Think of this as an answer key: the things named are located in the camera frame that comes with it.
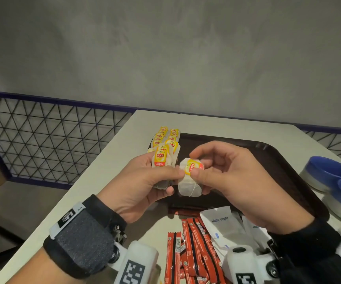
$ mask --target left hand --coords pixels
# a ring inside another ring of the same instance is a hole
[[[137,156],[122,169],[98,194],[97,197],[127,222],[138,220],[155,201],[174,193],[173,187],[155,189],[161,180],[183,179],[184,171],[165,167],[151,167],[154,152]]]

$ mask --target hand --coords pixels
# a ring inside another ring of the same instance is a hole
[[[204,184],[203,194],[215,188],[254,224],[278,234],[288,234],[310,224],[314,218],[288,195],[246,148],[213,141],[190,153],[205,170],[190,176]]]
[[[154,152],[137,156],[123,168],[98,194],[97,197],[117,212],[127,223],[138,220],[155,201],[174,193],[173,187],[152,188],[161,180],[178,180],[184,177],[178,167],[151,167]]]

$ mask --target right hand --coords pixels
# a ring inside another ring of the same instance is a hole
[[[246,148],[213,141],[195,148],[205,170],[190,176],[202,183],[203,194],[215,188],[254,224],[277,234],[289,234],[310,224],[314,217],[291,198]]]

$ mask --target gray wall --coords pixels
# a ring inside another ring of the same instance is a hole
[[[341,126],[341,0],[0,0],[9,92]]]

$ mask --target brown tray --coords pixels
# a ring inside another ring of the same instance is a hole
[[[327,221],[329,212],[326,206],[320,201],[310,187],[301,179],[291,165],[282,155],[272,147],[263,142],[252,140],[242,140],[234,138],[213,137],[207,135],[185,134],[181,133],[180,137],[180,153],[178,154],[178,163],[185,157],[189,157],[189,153],[197,146],[210,142],[212,140],[220,140],[232,143],[240,147],[248,148],[272,178],[302,207],[304,207],[313,216],[319,217]],[[160,200],[166,202],[170,207],[186,207],[194,206],[204,209],[215,208],[221,206],[231,206],[231,210],[236,209],[225,197],[211,192],[208,195],[200,197],[187,197],[178,195],[178,187],[174,186],[176,193],[172,196]]]

